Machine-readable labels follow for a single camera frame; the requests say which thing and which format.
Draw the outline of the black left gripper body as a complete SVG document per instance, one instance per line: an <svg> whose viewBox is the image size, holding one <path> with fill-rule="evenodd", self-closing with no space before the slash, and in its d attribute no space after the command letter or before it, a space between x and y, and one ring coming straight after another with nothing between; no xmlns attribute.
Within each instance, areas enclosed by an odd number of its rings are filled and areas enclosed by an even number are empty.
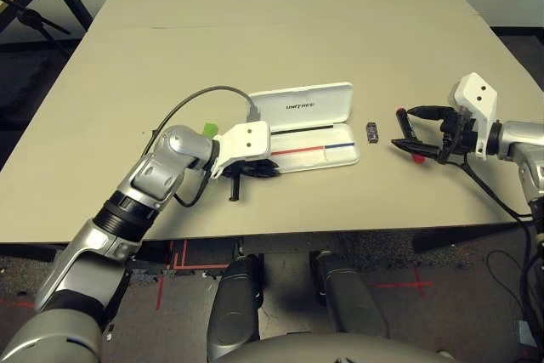
<svg viewBox="0 0 544 363"><path fill-rule="evenodd" d="M255 169L245 161L234 162L223 171L222 175L231 180L231 189L229 201L239 201L241 191L241 176L255 176Z"/></svg>

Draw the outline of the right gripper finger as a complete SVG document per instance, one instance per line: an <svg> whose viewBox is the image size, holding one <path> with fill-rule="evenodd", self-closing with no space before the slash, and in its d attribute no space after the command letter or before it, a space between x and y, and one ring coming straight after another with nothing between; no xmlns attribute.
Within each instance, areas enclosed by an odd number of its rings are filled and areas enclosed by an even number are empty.
<svg viewBox="0 0 544 363"><path fill-rule="evenodd" d="M446 120L455 115L455 110L449 106L420 105L410 108L407 113L425 120Z"/></svg>
<svg viewBox="0 0 544 363"><path fill-rule="evenodd" d="M441 149L438 146L425 144L419 139L392 139L391 143L397 148L416 156L438 158L441 154Z"/></svg>

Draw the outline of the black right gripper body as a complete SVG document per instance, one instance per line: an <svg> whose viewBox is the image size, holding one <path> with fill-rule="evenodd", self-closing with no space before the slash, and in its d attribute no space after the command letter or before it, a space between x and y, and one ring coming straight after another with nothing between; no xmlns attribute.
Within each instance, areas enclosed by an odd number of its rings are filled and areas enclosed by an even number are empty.
<svg viewBox="0 0 544 363"><path fill-rule="evenodd" d="M439 162L447 163L451 155L463 156L472 153L476 146L476 132L473 131L475 119L468 110L443 110L443 147Z"/></svg>

